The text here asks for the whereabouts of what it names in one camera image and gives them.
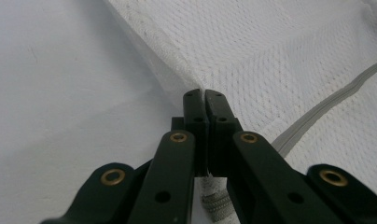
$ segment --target white surface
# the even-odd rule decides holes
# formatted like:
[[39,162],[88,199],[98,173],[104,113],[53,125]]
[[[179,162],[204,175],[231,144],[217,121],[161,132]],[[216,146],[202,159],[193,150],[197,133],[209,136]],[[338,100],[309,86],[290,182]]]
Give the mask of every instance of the white surface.
[[[377,63],[377,0],[107,2],[144,40],[147,52],[161,59],[144,53],[174,101],[180,95],[176,82],[221,91],[244,129],[270,142]],[[164,67],[172,72],[161,72]],[[377,116],[366,116],[377,113],[377,103],[355,97],[344,102],[354,115],[330,112],[318,122],[325,133],[332,129],[328,134],[334,141],[307,141],[289,161],[301,171],[315,161],[336,164],[364,177],[377,192],[377,172],[371,175],[377,171]],[[332,122],[330,116],[349,125]],[[355,134],[346,134],[346,128],[356,128],[349,130]],[[368,143],[351,147],[360,132],[367,132],[361,142]]]
[[0,223],[62,215],[99,166],[150,160],[180,115],[103,2],[0,0]]

